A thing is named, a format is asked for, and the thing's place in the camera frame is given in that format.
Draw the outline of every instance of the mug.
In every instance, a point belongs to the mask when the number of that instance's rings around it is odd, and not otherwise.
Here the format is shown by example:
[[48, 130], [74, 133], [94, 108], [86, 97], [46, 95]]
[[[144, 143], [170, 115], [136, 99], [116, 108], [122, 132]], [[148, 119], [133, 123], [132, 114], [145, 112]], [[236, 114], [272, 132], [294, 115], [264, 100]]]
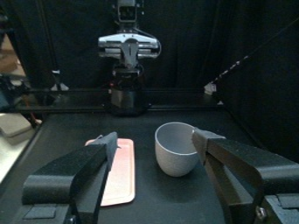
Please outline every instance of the mug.
[[154, 132], [154, 156], [165, 174], [180, 177], [198, 162], [192, 145], [193, 127], [182, 122], [168, 122]]

